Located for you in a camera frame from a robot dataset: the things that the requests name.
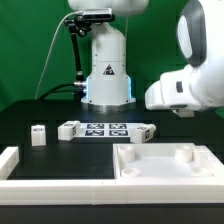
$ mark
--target triangle sticker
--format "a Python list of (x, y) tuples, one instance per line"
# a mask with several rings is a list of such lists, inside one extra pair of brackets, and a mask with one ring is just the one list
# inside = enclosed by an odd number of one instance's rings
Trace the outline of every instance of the triangle sticker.
[(106, 70), (103, 73), (104, 75), (115, 75), (111, 65), (108, 65)]

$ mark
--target black table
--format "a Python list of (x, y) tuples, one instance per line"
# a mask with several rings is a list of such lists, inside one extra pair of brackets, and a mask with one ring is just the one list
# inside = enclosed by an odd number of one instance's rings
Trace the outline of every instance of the black table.
[[(57, 127), (68, 120), (83, 123), (147, 123), (157, 127), (149, 143), (206, 145), (224, 161), (224, 120), (213, 112), (179, 118), (170, 111), (148, 111), (144, 102), (119, 113), (82, 109), (66, 100), (25, 100), (0, 113), (0, 150), (19, 146), (20, 163), (9, 179), (112, 179), (112, 143), (128, 138), (57, 140)], [(31, 146), (31, 125), (44, 124), (47, 146)], [(2, 223), (223, 223), (223, 204), (104, 206), (1, 206)]]

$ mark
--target white object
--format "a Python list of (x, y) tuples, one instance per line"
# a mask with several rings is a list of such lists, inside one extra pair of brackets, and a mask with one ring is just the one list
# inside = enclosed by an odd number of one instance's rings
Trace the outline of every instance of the white object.
[(92, 73), (82, 103), (120, 107), (135, 102), (126, 74), (126, 40), (108, 23), (92, 25)]
[[(142, 13), (148, 0), (68, 0), (72, 10), (93, 15), (111, 9), (115, 16)], [(83, 105), (95, 111), (121, 111), (136, 100), (126, 74), (126, 39), (108, 23), (92, 25), (92, 72), (87, 78)]]
[(189, 145), (178, 145), (175, 150), (175, 160), (181, 163), (189, 163), (193, 159), (193, 148)]
[(102, 18), (111, 18), (112, 17), (112, 9), (106, 8), (106, 9), (86, 9), (79, 12), (79, 15), (83, 16), (83, 18), (91, 18), (92, 16)]
[(140, 177), (141, 170), (136, 168), (126, 168), (121, 171), (122, 177)]
[(142, 13), (149, 0), (68, 0), (74, 11), (111, 8), (116, 16), (132, 16)]
[(177, 109), (177, 110), (173, 110), (173, 112), (177, 114), (179, 117), (194, 117), (193, 110)]
[[(112, 180), (3, 180), (1, 205), (224, 203), (224, 166), (205, 146), (193, 147), (190, 163), (175, 161), (180, 144), (135, 144), (133, 163), (119, 161), (114, 144)], [(126, 168), (141, 170), (139, 177), (122, 177)], [(196, 176), (206, 168), (210, 176)]]
[(80, 133), (79, 121), (67, 121), (58, 127), (58, 140), (70, 141)]
[(212, 172), (208, 168), (196, 168), (193, 173), (194, 176), (197, 177), (210, 177), (212, 176)]
[(135, 150), (131, 145), (120, 145), (118, 149), (120, 159), (123, 162), (133, 162), (135, 159)]
[(183, 54), (186, 58), (192, 56), (191, 40), (189, 36), (189, 30), (187, 26), (187, 20), (184, 16), (181, 16), (179, 25), (177, 27), (177, 35)]
[(152, 139), (156, 126), (153, 124), (143, 124), (137, 128), (130, 129), (130, 142), (133, 143), (144, 143)]
[(133, 128), (138, 128), (141, 125), (143, 125), (143, 123), (81, 123), (79, 133), (77, 133), (74, 137), (130, 138), (130, 130)]
[(31, 144), (32, 146), (46, 145), (45, 125), (31, 126)]
[[(146, 107), (152, 109), (206, 110), (224, 106), (224, 1), (198, 0), (204, 12), (206, 58), (199, 65), (189, 64), (183, 70), (162, 74), (146, 92)], [(182, 15), (178, 23), (178, 40), (181, 50), (188, 59), (194, 49), (189, 39), (190, 30)], [(198, 24), (189, 24), (192, 29)]]
[(0, 180), (7, 180), (18, 162), (18, 147), (7, 147), (0, 155)]

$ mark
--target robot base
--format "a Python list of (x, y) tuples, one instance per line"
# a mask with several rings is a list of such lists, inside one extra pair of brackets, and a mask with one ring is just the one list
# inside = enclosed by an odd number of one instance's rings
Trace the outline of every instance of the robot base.
[(122, 112), (130, 109), (135, 109), (136, 100), (132, 98), (130, 102), (121, 104), (121, 105), (96, 105), (85, 102), (85, 99), (82, 99), (82, 108), (95, 111), (95, 112), (103, 112), (103, 113), (110, 113), (110, 112)]

